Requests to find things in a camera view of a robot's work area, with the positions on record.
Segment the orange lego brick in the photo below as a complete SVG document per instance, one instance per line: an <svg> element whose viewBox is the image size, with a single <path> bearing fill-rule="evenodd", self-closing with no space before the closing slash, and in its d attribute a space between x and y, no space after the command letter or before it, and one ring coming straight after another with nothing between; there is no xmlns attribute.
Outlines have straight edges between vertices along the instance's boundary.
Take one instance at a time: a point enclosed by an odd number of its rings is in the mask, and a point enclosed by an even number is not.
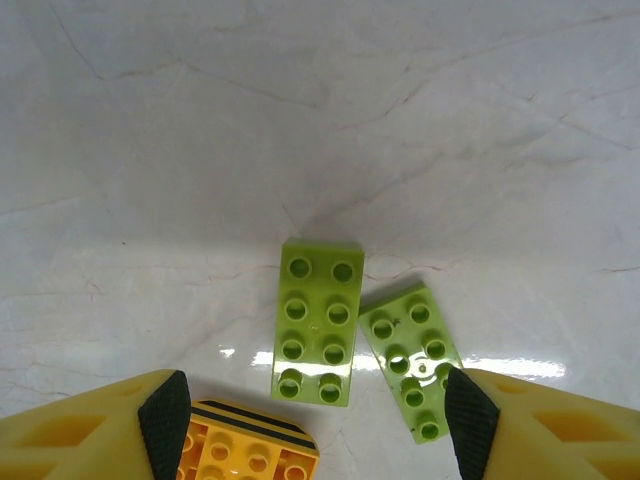
<svg viewBox="0 0 640 480"><path fill-rule="evenodd" d="M193 402L177 480L311 480L313 438L298 425L219 400Z"/></svg>

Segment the lime green duplo brick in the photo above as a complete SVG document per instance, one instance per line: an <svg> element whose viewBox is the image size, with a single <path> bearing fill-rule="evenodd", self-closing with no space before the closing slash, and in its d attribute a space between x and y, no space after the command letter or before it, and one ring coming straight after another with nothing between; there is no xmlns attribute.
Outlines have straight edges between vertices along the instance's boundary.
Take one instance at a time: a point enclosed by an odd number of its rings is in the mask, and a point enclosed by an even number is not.
<svg viewBox="0 0 640 480"><path fill-rule="evenodd" d="M358 245L282 246L273 398L348 405L363 270Z"/></svg>
<svg viewBox="0 0 640 480"><path fill-rule="evenodd" d="M416 443L448 434L444 393L462 363L431 291L420 282L363 306L359 322Z"/></svg>

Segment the white marble surface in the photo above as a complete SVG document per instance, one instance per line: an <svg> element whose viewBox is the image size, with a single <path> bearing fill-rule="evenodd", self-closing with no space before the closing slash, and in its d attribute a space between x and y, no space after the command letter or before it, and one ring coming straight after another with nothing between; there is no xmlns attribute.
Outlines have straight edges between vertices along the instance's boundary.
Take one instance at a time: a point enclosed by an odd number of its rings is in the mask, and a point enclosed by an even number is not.
<svg viewBox="0 0 640 480"><path fill-rule="evenodd" d="M348 409L268 400L290 235L425 279L468 366L640 408L639 131L637 0L0 0L0 415L176 367L318 480L458 478L360 334Z"/></svg>

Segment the yellow lego brick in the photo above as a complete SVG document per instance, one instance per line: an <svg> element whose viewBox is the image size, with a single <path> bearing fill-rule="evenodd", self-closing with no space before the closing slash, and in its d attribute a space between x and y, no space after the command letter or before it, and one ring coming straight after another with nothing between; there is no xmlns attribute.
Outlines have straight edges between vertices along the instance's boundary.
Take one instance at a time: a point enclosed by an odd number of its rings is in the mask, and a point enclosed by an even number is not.
<svg viewBox="0 0 640 480"><path fill-rule="evenodd" d="M638 411L472 369L446 407L465 480L640 479Z"/></svg>
<svg viewBox="0 0 640 480"><path fill-rule="evenodd" d="M189 405L184 374L160 370L4 418L0 480L171 478Z"/></svg>
<svg viewBox="0 0 640 480"><path fill-rule="evenodd" d="M178 480L311 480L318 449L298 425L220 400L193 402Z"/></svg>

